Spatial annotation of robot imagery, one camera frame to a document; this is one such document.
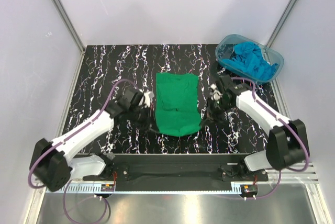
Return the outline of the green t shirt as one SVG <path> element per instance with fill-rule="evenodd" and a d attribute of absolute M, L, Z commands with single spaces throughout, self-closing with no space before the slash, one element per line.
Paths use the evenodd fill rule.
<path fill-rule="evenodd" d="M 197 88 L 198 76 L 193 74 L 156 75 L 155 120 L 160 133 L 183 137 L 200 130 Z"/>

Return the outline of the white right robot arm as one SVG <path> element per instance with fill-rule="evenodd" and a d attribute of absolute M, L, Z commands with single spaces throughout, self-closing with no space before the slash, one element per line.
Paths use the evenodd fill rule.
<path fill-rule="evenodd" d="M 250 116 L 267 135 L 264 151 L 248 154 L 231 170 L 222 170 L 229 178 L 240 177 L 250 180 L 257 172 L 266 169 L 281 171 L 293 169 L 296 163 L 305 162 L 301 171 L 309 165 L 309 147 L 305 124 L 300 120 L 291 120 L 280 114 L 261 100 L 256 94 L 256 84 L 237 84 L 237 77 L 224 75 L 210 86 L 206 112 L 200 123 L 203 127 L 212 122 L 222 122 L 226 111 L 237 108 Z"/>

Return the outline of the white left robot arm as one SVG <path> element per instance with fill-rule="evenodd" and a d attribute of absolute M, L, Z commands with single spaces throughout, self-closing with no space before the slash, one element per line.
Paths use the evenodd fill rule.
<path fill-rule="evenodd" d="M 153 98 L 152 91 L 129 88 L 69 132 L 51 141 L 42 138 L 34 147 L 29 174 L 51 192 L 62 189 L 70 180 L 85 177 L 109 180 L 114 173 L 113 154 L 94 153 L 81 158 L 77 154 L 99 136 L 113 130 L 123 117 L 150 128 Z"/>

